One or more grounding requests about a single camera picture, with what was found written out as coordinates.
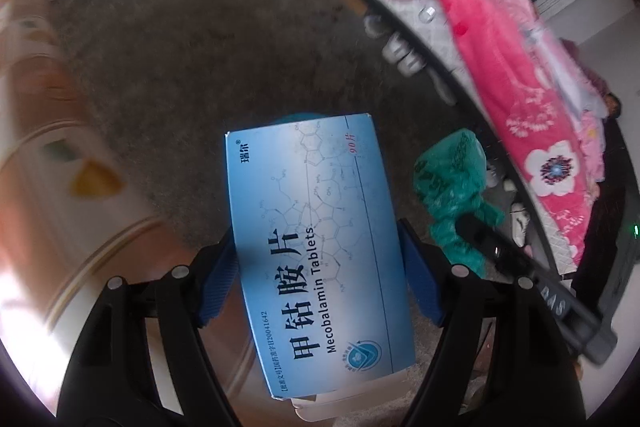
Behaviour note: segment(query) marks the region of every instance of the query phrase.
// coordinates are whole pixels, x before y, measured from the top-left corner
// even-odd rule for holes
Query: gray floor
[[[226,131],[306,111],[372,114],[396,215],[426,236],[412,167],[460,121],[426,76],[383,61],[341,0],[57,0],[54,23],[100,131],[192,247],[229,225]],[[417,385],[437,333],[415,329]],[[395,425],[409,400],[340,423]]]

